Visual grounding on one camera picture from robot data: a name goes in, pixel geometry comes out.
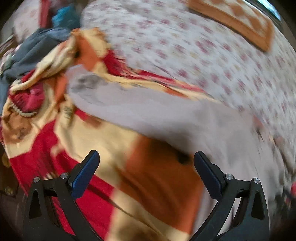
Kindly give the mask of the beige grey jacket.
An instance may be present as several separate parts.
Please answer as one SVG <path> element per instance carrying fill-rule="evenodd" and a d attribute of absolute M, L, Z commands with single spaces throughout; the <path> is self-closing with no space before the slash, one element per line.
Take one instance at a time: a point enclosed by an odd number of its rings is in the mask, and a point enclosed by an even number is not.
<path fill-rule="evenodd" d="M 119 206 L 132 199 L 163 221 L 197 230 L 215 204 L 193 167 L 194 154 L 202 151 L 226 173 L 259 178 L 274 222 L 285 173 L 281 142 L 272 140 L 256 116 L 209 99 L 124 88 L 81 65 L 71 67 L 66 77 L 76 107 L 104 124 L 140 134 L 121 172 Z"/>

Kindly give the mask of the orange red yellow blanket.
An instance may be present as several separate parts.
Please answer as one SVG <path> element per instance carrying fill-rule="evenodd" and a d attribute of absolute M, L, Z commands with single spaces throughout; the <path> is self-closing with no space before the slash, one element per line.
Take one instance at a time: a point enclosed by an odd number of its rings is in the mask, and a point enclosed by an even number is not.
<path fill-rule="evenodd" d="M 69 172 L 96 150 L 99 167 L 76 202 L 102 239 L 188 240 L 204 191 L 193 158 L 81 111 L 66 94 L 72 64 L 123 90 L 207 98 L 198 87 L 130 69 L 98 28 L 75 29 L 13 87 L 4 105 L 1 134 L 21 187 L 29 191 L 36 176 Z"/>

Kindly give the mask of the dark blue grey garment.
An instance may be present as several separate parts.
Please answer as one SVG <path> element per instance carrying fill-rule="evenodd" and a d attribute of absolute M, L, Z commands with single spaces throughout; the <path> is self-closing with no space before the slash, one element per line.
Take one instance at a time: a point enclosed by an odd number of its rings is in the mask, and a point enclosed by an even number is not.
<path fill-rule="evenodd" d="M 39 28 L 31 34 L 11 58 L 11 66 L 1 73 L 1 109 L 8 97 L 10 85 L 33 70 L 53 48 L 66 41 L 70 35 L 67 28 Z"/>

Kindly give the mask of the white floral quilt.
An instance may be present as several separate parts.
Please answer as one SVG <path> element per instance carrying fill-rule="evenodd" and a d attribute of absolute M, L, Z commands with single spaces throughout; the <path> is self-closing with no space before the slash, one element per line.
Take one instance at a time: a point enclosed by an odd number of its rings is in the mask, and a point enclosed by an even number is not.
<path fill-rule="evenodd" d="M 279 30 L 263 53 L 191 13 L 185 1 L 91 1 L 81 24 L 100 28 L 128 66 L 196 85 L 231 108 L 254 113 L 280 138 L 286 166 L 295 173 L 295 51 Z"/>

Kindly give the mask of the orange checkered pillow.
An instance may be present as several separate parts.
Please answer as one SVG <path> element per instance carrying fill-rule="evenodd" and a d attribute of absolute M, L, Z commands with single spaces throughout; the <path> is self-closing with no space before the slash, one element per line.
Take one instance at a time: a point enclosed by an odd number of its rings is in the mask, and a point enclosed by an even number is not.
<path fill-rule="evenodd" d="M 188 7 L 239 33 L 260 50 L 271 49 L 274 25 L 267 15 L 248 2 L 191 0 Z"/>

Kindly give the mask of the teal cloth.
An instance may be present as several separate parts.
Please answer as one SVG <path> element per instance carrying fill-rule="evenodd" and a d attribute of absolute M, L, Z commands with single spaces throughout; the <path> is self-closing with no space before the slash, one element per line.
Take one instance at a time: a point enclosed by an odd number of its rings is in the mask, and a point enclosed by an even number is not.
<path fill-rule="evenodd" d="M 57 10 L 56 15 L 52 17 L 54 28 L 67 28 L 73 30 L 80 28 L 80 16 L 74 5 L 70 4 Z"/>

